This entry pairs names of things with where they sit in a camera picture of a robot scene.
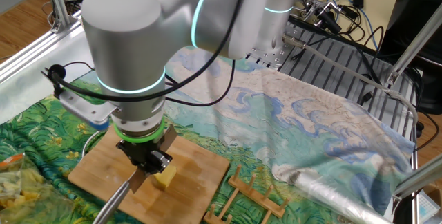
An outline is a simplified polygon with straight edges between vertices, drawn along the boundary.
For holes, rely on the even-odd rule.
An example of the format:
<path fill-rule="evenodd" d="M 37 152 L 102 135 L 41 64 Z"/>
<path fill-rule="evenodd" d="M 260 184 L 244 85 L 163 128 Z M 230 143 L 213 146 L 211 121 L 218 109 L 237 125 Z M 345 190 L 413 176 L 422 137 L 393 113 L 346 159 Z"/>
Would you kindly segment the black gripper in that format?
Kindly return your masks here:
<path fill-rule="evenodd" d="M 145 176 L 162 173 L 173 159 L 163 151 L 156 151 L 148 143 L 120 140 L 116 147 L 123 151 L 131 164 L 140 168 Z"/>

